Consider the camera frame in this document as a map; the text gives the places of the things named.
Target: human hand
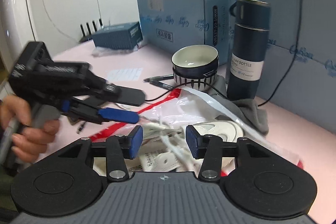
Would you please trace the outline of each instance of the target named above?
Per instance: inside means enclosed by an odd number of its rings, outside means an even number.
[[[0,107],[2,128],[6,129],[13,117],[26,126],[30,126],[32,122],[29,104],[15,95],[9,95]],[[15,146],[12,150],[22,161],[35,162],[39,154],[47,151],[47,144],[55,140],[58,130],[59,121],[48,121],[43,129],[26,127],[22,135],[13,134],[12,139]]]

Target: cardboard box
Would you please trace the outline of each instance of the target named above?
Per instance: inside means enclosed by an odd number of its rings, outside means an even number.
[[[96,47],[131,50],[142,41],[142,33],[139,22],[133,22],[103,27],[92,39]]]
[[[195,44],[228,56],[228,0],[137,0],[145,41],[170,53]]]
[[[260,0],[271,5],[268,50],[257,96],[268,99],[295,52],[300,0]],[[336,133],[336,0],[303,0],[294,65],[271,102]],[[235,18],[230,18],[233,44]]]

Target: dark blue thermos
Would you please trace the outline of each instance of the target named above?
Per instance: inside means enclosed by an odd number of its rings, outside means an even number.
[[[254,99],[264,65],[269,33],[270,5],[258,0],[237,0],[230,8],[236,17],[227,97]]]

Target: gray towel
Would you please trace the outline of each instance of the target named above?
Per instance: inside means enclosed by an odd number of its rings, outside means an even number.
[[[223,76],[218,76],[214,87],[223,95],[226,95],[226,82]],[[226,107],[229,111],[235,114],[244,123],[253,127],[262,135],[268,133],[267,112],[263,109],[258,109],[258,104],[254,99],[242,99],[230,101],[220,96],[214,89],[209,89],[208,94]],[[228,117],[220,115],[217,119],[227,120]]]

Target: pink tablecloth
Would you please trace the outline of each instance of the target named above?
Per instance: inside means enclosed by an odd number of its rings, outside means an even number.
[[[56,56],[58,61],[85,61],[92,65],[92,71],[107,78],[111,70],[138,68],[142,73],[138,80],[115,81],[116,85],[137,88],[146,92],[147,98],[155,98],[164,90],[156,88],[142,80],[147,77],[171,74],[170,56],[150,45],[128,55],[113,55],[94,58],[91,53],[93,42],[87,42]],[[225,68],[219,73],[224,75]],[[307,120],[290,113],[271,103],[264,106],[268,112],[269,134],[267,139],[300,155],[304,168],[315,179],[318,195],[309,215],[318,224],[331,224],[336,219],[336,136]],[[78,135],[78,125],[71,126],[67,118],[62,117],[62,128],[56,142],[51,144],[45,157],[68,145],[80,137],[91,136],[106,128],[109,124],[88,123]]]

